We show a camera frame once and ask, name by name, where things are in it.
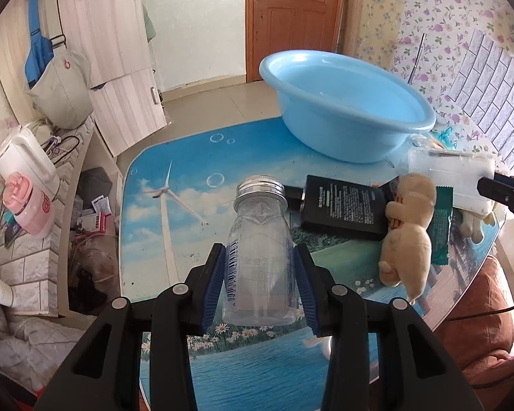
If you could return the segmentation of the pink mini appliance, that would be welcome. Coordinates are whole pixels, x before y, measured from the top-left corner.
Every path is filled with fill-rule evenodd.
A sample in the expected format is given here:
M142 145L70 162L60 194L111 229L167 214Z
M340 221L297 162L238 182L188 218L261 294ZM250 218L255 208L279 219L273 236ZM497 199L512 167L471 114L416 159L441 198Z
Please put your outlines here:
M35 238L46 238L52 230L56 210L50 197L31 180L13 172L6 181L2 204L18 225Z

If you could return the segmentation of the green padded jacket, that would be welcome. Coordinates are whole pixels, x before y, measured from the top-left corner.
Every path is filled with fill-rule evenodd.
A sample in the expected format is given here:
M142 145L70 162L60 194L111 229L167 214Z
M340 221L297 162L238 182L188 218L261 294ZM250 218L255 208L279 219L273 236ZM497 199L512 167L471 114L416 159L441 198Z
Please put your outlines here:
M145 29L146 29L146 41L148 43L150 43L156 37L156 30L155 30L155 27L154 27L154 24L153 24L151 18L148 15L145 5L143 5L143 12L144 12L144 22L145 22Z

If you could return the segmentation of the dark green snack packet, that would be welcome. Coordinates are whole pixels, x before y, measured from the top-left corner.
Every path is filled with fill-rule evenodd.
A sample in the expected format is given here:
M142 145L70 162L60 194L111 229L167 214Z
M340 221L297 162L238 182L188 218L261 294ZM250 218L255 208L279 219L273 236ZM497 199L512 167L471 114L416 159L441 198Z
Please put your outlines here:
M449 236L453 208L453 188L436 187L436 205L427 233L432 242L431 264L449 264Z

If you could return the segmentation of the white plastic hanger hook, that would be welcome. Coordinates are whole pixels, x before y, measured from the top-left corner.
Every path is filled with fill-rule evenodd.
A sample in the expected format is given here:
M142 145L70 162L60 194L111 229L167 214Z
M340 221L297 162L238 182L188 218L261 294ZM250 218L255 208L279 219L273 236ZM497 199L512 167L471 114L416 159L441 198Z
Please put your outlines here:
M304 339L303 344L307 349L313 347L319 347L321 352L326 357L326 359L330 359L331 354L331 337L316 337L312 336L309 339Z

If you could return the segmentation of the white wardrobe cabinet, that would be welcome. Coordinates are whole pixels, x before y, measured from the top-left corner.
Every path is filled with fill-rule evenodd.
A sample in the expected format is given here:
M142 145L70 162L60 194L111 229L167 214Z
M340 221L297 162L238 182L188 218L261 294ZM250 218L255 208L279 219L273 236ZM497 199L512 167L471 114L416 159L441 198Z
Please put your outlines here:
M68 48L91 64L94 119L117 157L165 127L146 41L143 0L56 0Z

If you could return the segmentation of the clear bottle with metal lid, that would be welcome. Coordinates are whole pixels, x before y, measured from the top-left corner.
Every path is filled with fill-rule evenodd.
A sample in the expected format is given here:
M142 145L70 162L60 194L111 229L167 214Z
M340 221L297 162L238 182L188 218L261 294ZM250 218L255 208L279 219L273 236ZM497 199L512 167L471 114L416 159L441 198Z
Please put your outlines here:
M237 185L225 262L223 320L239 327L296 321L293 242L285 218L285 187L268 175Z

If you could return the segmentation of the white plush with yellow hood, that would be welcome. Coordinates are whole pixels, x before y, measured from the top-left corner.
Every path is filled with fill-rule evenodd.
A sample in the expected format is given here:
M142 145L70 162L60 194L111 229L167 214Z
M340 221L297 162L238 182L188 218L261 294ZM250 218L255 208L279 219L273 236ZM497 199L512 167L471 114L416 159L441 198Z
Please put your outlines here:
M495 225L494 213L480 215L474 212L462 211L460 232L464 238L471 238L472 242L479 244L484 239L483 225Z

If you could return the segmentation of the light blue plastic basin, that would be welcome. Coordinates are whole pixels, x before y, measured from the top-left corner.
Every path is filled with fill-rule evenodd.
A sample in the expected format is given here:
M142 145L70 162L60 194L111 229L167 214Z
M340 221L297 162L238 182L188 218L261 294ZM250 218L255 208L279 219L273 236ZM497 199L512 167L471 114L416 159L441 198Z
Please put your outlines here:
M382 161L436 113L415 88L362 60L317 50L274 53L259 66L281 118L307 147L357 164Z

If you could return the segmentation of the rolled bamboo mat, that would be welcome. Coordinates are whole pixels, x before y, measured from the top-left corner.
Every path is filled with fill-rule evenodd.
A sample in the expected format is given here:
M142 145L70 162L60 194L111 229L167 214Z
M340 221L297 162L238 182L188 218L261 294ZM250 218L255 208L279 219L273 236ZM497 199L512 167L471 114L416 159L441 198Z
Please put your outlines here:
M345 0L340 40L343 55L354 57L362 17L363 0Z

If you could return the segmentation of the clear plastic storage box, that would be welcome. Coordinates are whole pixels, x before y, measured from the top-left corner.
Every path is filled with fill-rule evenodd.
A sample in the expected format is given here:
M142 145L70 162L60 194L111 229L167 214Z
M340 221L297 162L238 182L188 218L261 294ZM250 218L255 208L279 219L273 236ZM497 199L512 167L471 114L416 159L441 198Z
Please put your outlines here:
M453 188L453 206L457 209L487 216L494 201L477 190L480 178L492 179L496 159L491 153L412 148L407 152L410 173L429 177L437 187Z

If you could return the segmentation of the grey tote bag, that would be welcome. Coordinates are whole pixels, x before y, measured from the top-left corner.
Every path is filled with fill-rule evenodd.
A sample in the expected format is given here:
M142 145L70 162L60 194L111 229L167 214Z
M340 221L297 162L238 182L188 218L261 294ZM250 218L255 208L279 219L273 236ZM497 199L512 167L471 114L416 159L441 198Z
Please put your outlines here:
M94 111L89 95L90 77L91 64L83 54L59 47L26 94L33 108L54 126L72 130Z

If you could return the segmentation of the white electric kettle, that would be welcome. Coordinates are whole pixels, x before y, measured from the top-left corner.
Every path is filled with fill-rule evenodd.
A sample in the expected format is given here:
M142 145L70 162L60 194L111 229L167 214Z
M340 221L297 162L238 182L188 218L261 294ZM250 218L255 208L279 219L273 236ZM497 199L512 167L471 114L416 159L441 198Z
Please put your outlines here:
M56 167L29 128L19 125L0 145L0 175L23 174L54 199L60 187Z

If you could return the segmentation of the brown wooden door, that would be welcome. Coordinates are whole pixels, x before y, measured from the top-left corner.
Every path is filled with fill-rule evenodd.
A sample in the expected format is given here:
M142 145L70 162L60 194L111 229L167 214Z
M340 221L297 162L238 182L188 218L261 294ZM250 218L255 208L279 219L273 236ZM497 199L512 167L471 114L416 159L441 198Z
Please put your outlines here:
M260 79L261 61L276 52L337 48L344 0L246 0L246 81Z

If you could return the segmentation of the red cushion seat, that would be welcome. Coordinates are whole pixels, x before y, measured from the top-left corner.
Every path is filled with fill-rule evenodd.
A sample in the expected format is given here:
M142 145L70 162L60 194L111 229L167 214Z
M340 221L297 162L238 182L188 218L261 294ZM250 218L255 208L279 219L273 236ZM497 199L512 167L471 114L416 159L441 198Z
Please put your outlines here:
M473 386L485 410L493 410L514 388L514 318L504 294L506 276L488 256L461 300L435 330Z

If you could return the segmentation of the bag of cotton swabs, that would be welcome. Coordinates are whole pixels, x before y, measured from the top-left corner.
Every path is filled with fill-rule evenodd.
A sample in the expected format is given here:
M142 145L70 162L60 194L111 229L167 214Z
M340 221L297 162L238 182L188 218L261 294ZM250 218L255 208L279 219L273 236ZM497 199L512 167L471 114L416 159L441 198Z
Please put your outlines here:
M420 149L445 149L437 139L429 134L411 134L408 141L411 145Z

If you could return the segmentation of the tan plush dog toy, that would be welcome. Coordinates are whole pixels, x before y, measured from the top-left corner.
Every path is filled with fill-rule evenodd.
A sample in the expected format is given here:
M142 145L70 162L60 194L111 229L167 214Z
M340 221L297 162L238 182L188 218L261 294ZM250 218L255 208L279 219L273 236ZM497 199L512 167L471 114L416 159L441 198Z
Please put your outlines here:
M422 174L399 178L396 198L387 203L389 231L381 245L378 263L381 283L403 285L407 301L414 304L423 294L432 260L427 228L436 206L436 185Z

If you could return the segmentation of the black cosmetic tube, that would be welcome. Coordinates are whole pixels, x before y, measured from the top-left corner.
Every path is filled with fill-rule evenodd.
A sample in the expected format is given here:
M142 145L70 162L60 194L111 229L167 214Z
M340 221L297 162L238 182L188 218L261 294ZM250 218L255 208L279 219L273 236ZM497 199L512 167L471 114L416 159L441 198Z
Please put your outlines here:
M372 187L309 175L303 187L285 187L285 195L305 231L381 241L389 229L385 208L396 185L396 179Z

